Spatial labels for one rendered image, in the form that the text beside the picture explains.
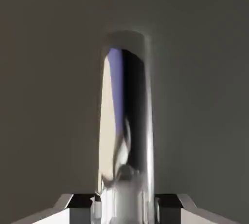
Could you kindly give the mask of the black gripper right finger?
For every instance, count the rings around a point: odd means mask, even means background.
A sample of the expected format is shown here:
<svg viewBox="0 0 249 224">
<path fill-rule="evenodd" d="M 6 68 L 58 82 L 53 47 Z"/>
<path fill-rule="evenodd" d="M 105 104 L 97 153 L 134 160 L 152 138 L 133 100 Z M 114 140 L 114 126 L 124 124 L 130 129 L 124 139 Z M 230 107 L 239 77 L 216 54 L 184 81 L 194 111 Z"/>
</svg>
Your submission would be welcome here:
<svg viewBox="0 0 249 224">
<path fill-rule="evenodd" d="M 156 194 L 155 224 L 238 224 L 195 205 L 187 194 Z"/>
</svg>

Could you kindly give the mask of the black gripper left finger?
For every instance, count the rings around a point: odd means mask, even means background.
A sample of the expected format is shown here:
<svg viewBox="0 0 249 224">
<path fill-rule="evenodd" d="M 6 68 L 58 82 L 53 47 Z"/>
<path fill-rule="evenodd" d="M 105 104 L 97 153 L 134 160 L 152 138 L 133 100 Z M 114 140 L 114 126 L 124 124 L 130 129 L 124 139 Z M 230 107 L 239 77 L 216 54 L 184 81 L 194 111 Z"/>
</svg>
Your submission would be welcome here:
<svg viewBox="0 0 249 224">
<path fill-rule="evenodd" d="M 11 224 L 101 224 L 101 199 L 97 194 L 62 194 L 51 208 Z"/>
</svg>

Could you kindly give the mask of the curved shiny metal drawer handle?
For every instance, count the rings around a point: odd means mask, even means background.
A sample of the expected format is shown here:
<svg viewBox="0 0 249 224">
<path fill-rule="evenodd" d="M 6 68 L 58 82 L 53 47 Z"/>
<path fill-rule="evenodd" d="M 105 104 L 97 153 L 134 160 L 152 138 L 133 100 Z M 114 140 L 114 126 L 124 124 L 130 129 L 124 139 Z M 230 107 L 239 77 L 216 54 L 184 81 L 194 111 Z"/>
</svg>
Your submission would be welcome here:
<svg viewBox="0 0 249 224">
<path fill-rule="evenodd" d="M 97 195 L 101 224 L 155 224 L 150 39 L 107 33 L 101 47 Z"/>
</svg>

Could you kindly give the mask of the grey drawer front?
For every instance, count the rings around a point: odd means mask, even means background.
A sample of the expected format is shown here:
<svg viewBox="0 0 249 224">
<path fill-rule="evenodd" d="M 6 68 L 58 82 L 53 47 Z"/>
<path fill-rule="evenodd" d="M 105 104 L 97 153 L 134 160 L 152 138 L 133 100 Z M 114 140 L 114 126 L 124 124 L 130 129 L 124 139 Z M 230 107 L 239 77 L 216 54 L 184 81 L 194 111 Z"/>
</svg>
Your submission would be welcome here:
<svg viewBox="0 0 249 224">
<path fill-rule="evenodd" d="M 149 39 L 156 192 L 249 224 L 249 0 L 0 0 L 0 224 L 95 191 L 116 29 Z"/>
</svg>

